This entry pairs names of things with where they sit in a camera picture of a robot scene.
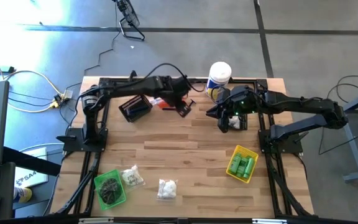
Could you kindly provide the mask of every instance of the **white lid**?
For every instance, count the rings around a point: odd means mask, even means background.
[[[209,76],[217,82],[227,82],[231,76],[231,67],[226,62],[215,62],[209,69]]]

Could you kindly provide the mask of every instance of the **white cable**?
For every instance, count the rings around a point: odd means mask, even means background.
[[[32,148],[35,148],[35,147],[40,147],[40,146],[57,146],[57,145],[64,145],[64,143],[45,143],[45,144],[38,144],[38,145],[35,145],[35,146],[30,146],[30,147],[27,147],[27,148],[24,148],[24,149],[21,149],[19,150],[19,152],[23,152],[23,151],[26,151],[28,149],[32,149]]]
[[[13,75],[15,75],[15,74],[17,74],[17,73],[20,73],[20,72],[32,72],[32,73],[35,73],[35,74],[37,74],[37,75],[40,75],[41,77],[44,77],[44,78],[46,79],[46,81],[48,81],[48,83],[52,86],[52,88],[53,88],[60,96],[63,96],[63,94],[60,93],[60,92],[57,90],[57,88],[55,87],[55,85],[54,85],[45,75],[43,75],[43,74],[41,74],[41,73],[39,73],[39,72],[30,71],[30,70],[21,70],[21,71],[16,71],[16,72],[14,72],[14,73],[11,73],[11,74],[9,74],[9,75],[7,75],[7,76],[5,77],[4,74],[2,73],[1,68],[0,68],[0,74],[1,74],[3,80],[8,80],[11,76],[13,76]],[[27,113],[41,113],[41,112],[47,111],[47,110],[50,108],[50,106],[49,106],[49,107],[47,107],[47,108],[45,108],[45,109],[42,109],[42,110],[30,111],[30,110],[24,110],[24,109],[17,108],[17,107],[15,107],[15,106],[11,105],[9,102],[8,102],[7,104],[8,104],[8,106],[10,106],[11,108],[14,108],[15,110],[23,111],[23,112],[27,112]]]

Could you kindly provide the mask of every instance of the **green basket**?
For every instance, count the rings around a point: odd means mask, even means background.
[[[100,196],[101,186],[102,186],[103,182],[107,181],[108,179],[115,179],[118,182],[119,188],[122,192],[121,195],[119,196],[119,198],[116,199],[114,201],[114,203],[112,203],[112,204],[105,203]],[[114,206],[116,206],[122,202],[125,202],[127,200],[124,188],[122,187],[122,183],[121,183],[121,179],[120,179],[118,170],[115,169],[115,170],[109,171],[105,174],[99,175],[99,176],[95,177],[93,181],[94,181],[96,193],[98,194],[99,204],[100,204],[100,207],[102,210],[113,208]]]

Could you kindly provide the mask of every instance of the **white container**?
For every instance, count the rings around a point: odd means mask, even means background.
[[[206,83],[205,92],[209,97],[212,97],[214,100],[218,97],[220,91],[219,88],[213,91],[213,96],[211,96],[212,89],[216,86],[225,86],[231,77],[231,67],[226,62],[215,62],[211,69],[209,69],[209,78]]]

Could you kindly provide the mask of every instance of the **white plastic bag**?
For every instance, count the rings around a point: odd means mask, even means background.
[[[120,175],[127,187],[127,190],[133,190],[146,184],[144,179],[140,176],[139,171],[137,170],[137,165],[134,165],[130,169],[121,171]]]
[[[158,199],[171,199],[177,196],[177,180],[162,180],[158,185]]]

